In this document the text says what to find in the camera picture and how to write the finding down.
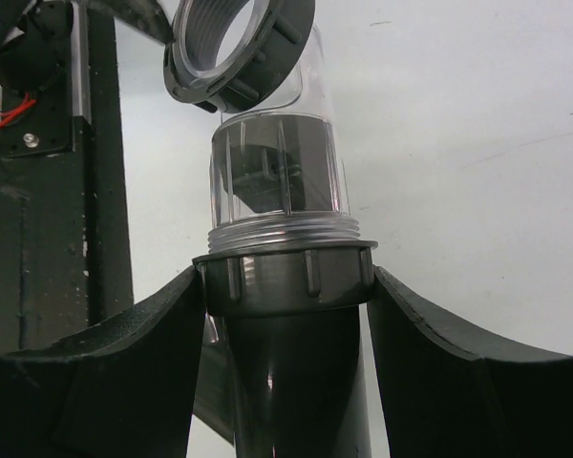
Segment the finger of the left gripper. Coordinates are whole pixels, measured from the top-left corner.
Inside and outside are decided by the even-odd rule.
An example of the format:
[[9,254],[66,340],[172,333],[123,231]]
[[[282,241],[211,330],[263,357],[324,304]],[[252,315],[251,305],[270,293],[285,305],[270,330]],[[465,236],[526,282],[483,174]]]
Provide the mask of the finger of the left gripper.
[[156,0],[80,0],[80,6],[111,16],[163,45],[174,42],[170,21]]

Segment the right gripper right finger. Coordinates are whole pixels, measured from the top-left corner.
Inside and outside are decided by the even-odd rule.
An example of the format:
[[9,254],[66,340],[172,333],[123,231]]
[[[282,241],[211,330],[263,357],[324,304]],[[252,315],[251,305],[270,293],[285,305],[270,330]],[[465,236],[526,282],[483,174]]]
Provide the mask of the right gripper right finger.
[[470,323],[376,268],[368,304],[393,457],[573,457],[573,356]]

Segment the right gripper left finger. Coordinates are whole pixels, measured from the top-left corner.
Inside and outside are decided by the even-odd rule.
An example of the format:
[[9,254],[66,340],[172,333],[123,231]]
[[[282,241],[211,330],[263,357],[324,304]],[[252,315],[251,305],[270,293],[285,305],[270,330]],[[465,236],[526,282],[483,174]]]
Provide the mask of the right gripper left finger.
[[189,268],[114,317],[0,355],[0,457],[182,457],[201,355]]

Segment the grey tee pipe fitting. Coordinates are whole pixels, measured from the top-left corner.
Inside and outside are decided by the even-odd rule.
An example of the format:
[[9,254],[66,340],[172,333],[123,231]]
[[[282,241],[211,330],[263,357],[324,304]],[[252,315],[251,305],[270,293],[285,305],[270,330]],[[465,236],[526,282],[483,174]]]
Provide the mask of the grey tee pipe fitting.
[[370,241],[298,242],[205,255],[215,362],[225,385],[205,407],[240,457],[368,457],[359,308],[374,289]]

